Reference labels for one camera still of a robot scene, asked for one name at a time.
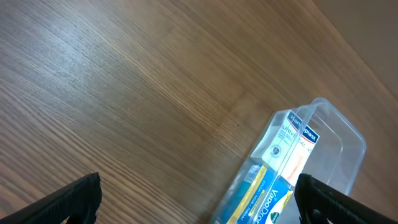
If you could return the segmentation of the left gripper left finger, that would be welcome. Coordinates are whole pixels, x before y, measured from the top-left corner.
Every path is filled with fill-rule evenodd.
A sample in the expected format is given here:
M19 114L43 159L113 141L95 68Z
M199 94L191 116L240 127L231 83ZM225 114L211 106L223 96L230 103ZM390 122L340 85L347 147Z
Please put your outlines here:
M2 224L94 224L102 201L101 179L87 174L52 194L1 219Z

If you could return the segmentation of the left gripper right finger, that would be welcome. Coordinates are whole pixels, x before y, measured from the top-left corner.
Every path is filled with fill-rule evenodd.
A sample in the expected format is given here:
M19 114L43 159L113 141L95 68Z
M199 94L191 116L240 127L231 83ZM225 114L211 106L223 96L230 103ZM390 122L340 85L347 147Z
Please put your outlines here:
M301 224L397 224L309 174L300 174L294 191Z

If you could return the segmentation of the blue yellow VapoDrops box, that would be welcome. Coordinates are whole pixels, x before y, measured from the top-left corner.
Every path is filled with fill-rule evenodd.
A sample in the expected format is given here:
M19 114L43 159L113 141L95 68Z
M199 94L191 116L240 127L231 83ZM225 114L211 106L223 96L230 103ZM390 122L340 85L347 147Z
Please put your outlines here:
M215 223L275 223L292 193L265 166L251 165L227 191Z

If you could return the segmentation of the Hansaplast plaster box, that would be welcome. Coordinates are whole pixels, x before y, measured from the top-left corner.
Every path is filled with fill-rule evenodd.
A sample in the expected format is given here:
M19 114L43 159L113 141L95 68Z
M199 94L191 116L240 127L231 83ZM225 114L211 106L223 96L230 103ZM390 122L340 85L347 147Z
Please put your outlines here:
M291 186L317 144L320 136L292 110L277 112L251 158L278 172Z

